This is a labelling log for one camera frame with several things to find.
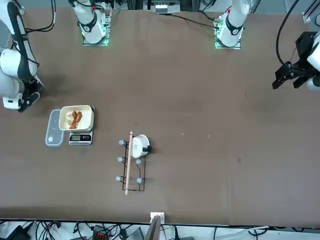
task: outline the black cable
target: black cable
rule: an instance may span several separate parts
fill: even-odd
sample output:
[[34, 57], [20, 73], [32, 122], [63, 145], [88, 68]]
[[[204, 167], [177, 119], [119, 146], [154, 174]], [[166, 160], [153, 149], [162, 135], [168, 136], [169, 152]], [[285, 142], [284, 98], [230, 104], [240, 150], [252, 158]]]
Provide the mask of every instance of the black cable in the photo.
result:
[[261, 236], [261, 235], [265, 234], [268, 231], [268, 229], [265, 229], [262, 232], [257, 232], [256, 230], [253, 230], [253, 231], [254, 231], [254, 233], [251, 233], [250, 231], [248, 231], [248, 233], [251, 236], [254, 236], [254, 237], [256, 237], [256, 239], [258, 239], [258, 236]]
[[216, 239], [216, 232], [217, 232], [217, 227], [214, 229], [214, 232], [213, 232], [213, 240], [215, 240]]
[[232, 7], [232, 5], [231, 5], [230, 7], [228, 7], [228, 8], [224, 11], [224, 13], [226, 13], [231, 7]]
[[291, 12], [293, 11], [293, 9], [295, 8], [295, 6], [297, 5], [297, 3], [299, 2], [299, 0], [295, 0], [295, 2], [293, 3], [293, 5], [291, 6], [290, 10], [288, 11], [288, 13], [286, 14], [285, 18], [283, 19], [283, 22], [279, 28], [278, 34], [276, 36], [276, 42], [275, 42], [275, 51], [276, 51], [276, 56], [279, 60], [279, 62], [285, 66], [290, 72], [292, 73], [296, 73], [296, 74], [304, 74], [304, 71], [300, 71], [300, 70], [295, 70], [290, 68], [287, 64], [284, 63], [284, 61], [281, 59], [280, 54], [279, 54], [279, 39], [280, 39], [280, 33], [288, 19], [288, 17], [290, 16]]
[[298, 231], [295, 227], [293, 227], [292, 229], [297, 233], [302, 233], [305, 230], [303, 227], [301, 228], [301, 231]]
[[295, 47], [295, 49], [293, 50], [293, 53], [292, 53], [292, 55], [291, 55], [291, 57], [290, 57], [289, 62], [291, 62], [292, 58], [294, 57], [294, 55], [295, 55], [295, 51], [296, 51], [296, 50], [297, 50], [297, 47]]
[[55, 25], [56, 11], [57, 11], [56, 0], [51, 0], [51, 14], [52, 14], [51, 23], [46, 27], [35, 28], [35, 29], [26, 28], [25, 29], [26, 33], [29, 34], [29, 33], [33, 33], [33, 32], [49, 32], [49, 31], [51, 31], [54, 28], [54, 25]]
[[94, 229], [95, 229], [95, 227], [94, 226], [90, 226], [87, 222], [84, 222], [85, 223], [85, 225], [87, 225], [88, 226], [88, 228], [90, 228], [91, 229], [91, 231], [93, 231]]
[[254, 14], [260, 4], [261, 0], [256, 0], [255, 4], [253, 5], [252, 9], [251, 9], [251, 13]]
[[47, 232], [46, 232], [46, 235], [45, 235], [45, 238], [46, 238], [46, 239], [47, 239], [47, 235], [48, 235], [48, 233], [49, 233], [50, 239], [51, 239], [51, 240], [56, 240], [56, 239], [54, 238], [54, 236], [53, 236], [53, 235], [51, 234], [51, 232], [50, 232], [50, 228], [52, 228], [54, 224], [55, 224], [54, 222], [49, 223], [49, 225], [47, 225], [46, 223], [44, 223], [44, 225], [47, 227]]
[[33, 60], [30, 59], [28, 56], [22, 55], [22, 53], [20, 52], [20, 50], [17, 48], [15, 41], [13, 41], [13, 44], [14, 44], [14, 46], [15, 46], [15, 49], [18, 51], [18, 53], [20, 53], [21, 57], [24, 57], [24, 58], [28, 59], [30, 62], [36, 64], [36, 66], [39, 67], [40, 63], [38, 63], [38, 62], [36, 62], [36, 61], [33, 61]]
[[195, 21], [195, 20], [183, 17], [183, 16], [173, 15], [173, 14], [170, 15], [170, 16], [176, 17], [176, 18], [179, 18], [179, 19], [183, 19], [183, 20], [186, 20], [186, 21], [189, 21], [189, 22], [201, 25], [201, 26], [205, 26], [205, 27], [208, 27], [208, 28], [217, 29], [217, 30], [219, 29], [219, 27], [217, 27], [217, 26], [212, 26], [212, 25], [208, 25], [208, 24], [205, 24], [205, 23], [201, 23], [201, 22], [198, 22], [198, 21]]
[[[129, 226], [123, 228], [122, 230], [126, 230], [126, 229], [130, 228], [131, 226], [133, 226], [133, 224], [130, 224]], [[120, 233], [121, 233], [121, 230], [114, 238], [112, 238], [112, 240], [116, 239], [120, 235]]]
[[254, 230], [254, 233], [255, 233], [255, 240], [258, 240], [258, 233], [256, 230]]
[[74, 0], [75, 2], [77, 2], [78, 4], [80, 4], [81, 6], [84, 6], [84, 7], [95, 7], [96, 9], [104, 9], [102, 6], [98, 6], [98, 5], [86, 5], [86, 4], [83, 4], [81, 2], [79, 2], [78, 0]]
[[162, 228], [162, 230], [163, 230], [165, 240], [168, 240], [164, 226], [163, 226], [162, 224], [161, 224], [160, 226], [161, 226], [161, 228]]
[[314, 24], [317, 26], [317, 27], [320, 27], [320, 25], [317, 23], [317, 17], [320, 15], [320, 12], [315, 15], [315, 18], [314, 18]]
[[199, 10], [198, 12], [199, 12], [199, 13], [202, 13], [207, 19], [209, 19], [209, 20], [211, 20], [211, 21], [216, 20], [215, 18], [209, 17], [203, 10]]
[[211, 7], [214, 6], [214, 4], [216, 3], [217, 0], [211, 0], [205, 7], [204, 9], [202, 9], [202, 11], [206, 10], [210, 5]]
[[22, 9], [21, 4], [17, 0], [14, 0], [14, 2], [20, 9]]

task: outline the scale display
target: scale display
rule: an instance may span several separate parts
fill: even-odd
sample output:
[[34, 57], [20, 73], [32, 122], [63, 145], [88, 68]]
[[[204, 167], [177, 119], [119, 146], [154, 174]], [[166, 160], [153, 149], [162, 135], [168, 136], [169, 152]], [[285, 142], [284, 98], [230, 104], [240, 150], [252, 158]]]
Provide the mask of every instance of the scale display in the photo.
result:
[[71, 145], [90, 145], [92, 143], [92, 131], [90, 133], [70, 133], [69, 144]]

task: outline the brown table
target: brown table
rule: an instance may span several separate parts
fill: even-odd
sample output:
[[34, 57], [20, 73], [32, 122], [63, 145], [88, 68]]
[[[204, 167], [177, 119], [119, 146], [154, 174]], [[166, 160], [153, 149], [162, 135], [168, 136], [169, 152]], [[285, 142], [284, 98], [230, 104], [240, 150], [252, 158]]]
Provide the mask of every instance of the brown table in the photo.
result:
[[[198, 13], [185, 17], [210, 23]], [[26, 27], [50, 22], [28, 9]], [[108, 47], [84, 47], [71, 8], [30, 34], [45, 95], [24, 113], [0, 107], [0, 215], [11, 218], [319, 227], [320, 94], [272, 90], [284, 15], [250, 15], [242, 50], [215, 50], [213, 31], [147, 11], [113, 14]], [[291, 16], [287, 61], [308, 30]], [[45, 145], [52, 109], [97, 109], [93, 144]], [[150, 137], [145, 192], [125, 196], [118, 140]]]

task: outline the gray floor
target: gray floor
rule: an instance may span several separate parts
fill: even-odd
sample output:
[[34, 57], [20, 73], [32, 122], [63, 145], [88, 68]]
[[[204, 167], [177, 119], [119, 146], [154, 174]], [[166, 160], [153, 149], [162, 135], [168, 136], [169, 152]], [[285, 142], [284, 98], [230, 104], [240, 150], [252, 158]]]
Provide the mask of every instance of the gray floor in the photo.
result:
[[[57, 7], [69, 7], [68, 0], [55, 0]], [[261, 0], [259, 7], [256, 10], [257, 14], [284, 14], [292, 6], [295, 0]], [[300, 14], [302, 13], [310, 4], [312, 0], [300, 0], [296, 5], [293, 13]], [[49, 8], [51, 1], [50, 0], [19, 0], [21, 5], [26, 8]], [[223, 12], [227, 9], [232, 3], [232, 0], [218, 0], [214, 7], [208, 8], [208, 11], [213, 12]], [[201, 4], [200, 9], [203, 9], [205, 5]], [[4, 48], [8, 41], [9, 31], [6, 26], [0, 22], [0, 50]]]

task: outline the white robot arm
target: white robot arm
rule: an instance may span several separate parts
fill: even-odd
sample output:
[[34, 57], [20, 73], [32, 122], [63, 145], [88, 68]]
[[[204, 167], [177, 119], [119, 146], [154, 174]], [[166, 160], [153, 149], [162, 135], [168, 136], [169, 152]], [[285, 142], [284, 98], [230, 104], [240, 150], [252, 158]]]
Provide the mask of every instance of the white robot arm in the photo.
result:
[[0, 96], [5, 108], [23, 112], [40, 97], [43, 84], [18, 7], [0, 0], [0, 21], [10, 30], [17, 50], [4, 49], [0, 56]]
[[233, 47], [239, 42], [249, 11], [248, 0], [232, 0], [230, 11], [222, 15], [223, 25], [217, 36], [223, 45]]
[[90, 0], [68, 0], [73, 7], [85, 40], [97, 44], [107, 35], [106, 15]]

